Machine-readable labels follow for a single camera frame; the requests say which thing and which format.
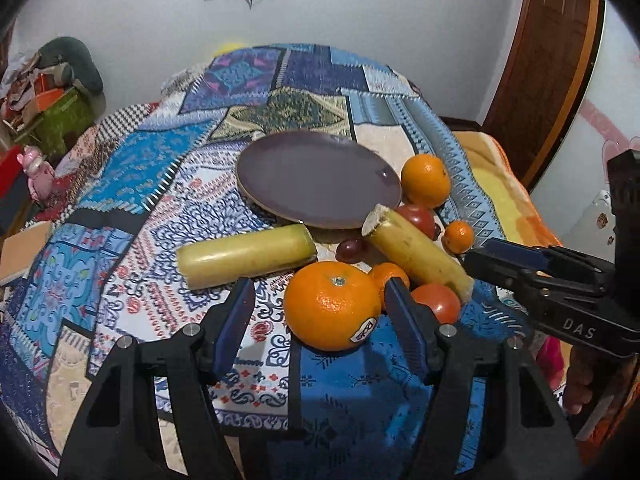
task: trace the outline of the baseboard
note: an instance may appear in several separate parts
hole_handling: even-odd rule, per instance
[[[455,117],[443,117],[440,116],[442,122],[445,123],[452,131],[469,131],[480,132],[482,131],[480,124],[477,121],[469,121],[468,119],[456,119]]]

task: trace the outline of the metal screw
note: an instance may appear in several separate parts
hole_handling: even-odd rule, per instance
[[[195,336],[200,331],[200,325],[197,323],[188,323],[182,327],[182,333],[189,337]]]
[[[512,336],[507,339],[507,345],[509,345],[514,350],[520,350],[524,345],[522,343],[522,339],[518,336]]]
[[[438,330],[444,337],[453,337],[458,333],[458,329],[450,324],[441,325]]]
[[[116,345],[123,350],[133,345],[133,338],[130,335],[124,335],[116,341]]]

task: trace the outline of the brown door frame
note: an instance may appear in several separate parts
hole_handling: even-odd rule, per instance
[[[520,17],[518,19],[518,26],[516,28],[515,35],[513,37],[513,43],[511,44],[511,51],[507,58],[507,63],[502,72],[500,83],[495,92],[494,100],[486,115],[483,124],[491,124],[498,113],[500,113],[499,103],[507,90],[507,82],[510,79],[511,72],[513,71],[516,63],[518,48],[522,42],[524,34],[524,28],[526,24],[526,17],[529,12],[530,0],[522,0],[522,6],[520,8]],[[591,76],[591,70],[593,68],[593,61],[598,51],[600,44],[600,35],[602,33],[602,15],[604,10],[604,0],[590,0],[589,19],[587,23],[586,34],[582,49],[580,51],[580,57],[578,58],[578,65],[574,73],[569,90],[566,94],[564,102],[554,121],[551,130],[546,136],[540,151],[536,155],[535,159],[531,163],[525,176],[522,179],[522,184],[530,190],[533,185],[542,176],[543,171],[546,169],[551,159],[555,155],[558,147],[564,138],[570,123],[577,111],[579,102],[582,100],[584,91],[586,90],[586,83]]]

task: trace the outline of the yellow blanket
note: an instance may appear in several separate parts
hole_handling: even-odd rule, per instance
[[[478,184],[494,202],[507,240],[533,246],[559,245],[514,176],[500,144],[481,132],[453,132],[466,152]]]

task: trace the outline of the tan notebook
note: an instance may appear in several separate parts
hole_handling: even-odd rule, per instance
[[[31,269],[33,260],[51,235],[51,222],[39,222],[8,237],[0,255],[0,286],[12,282]]]

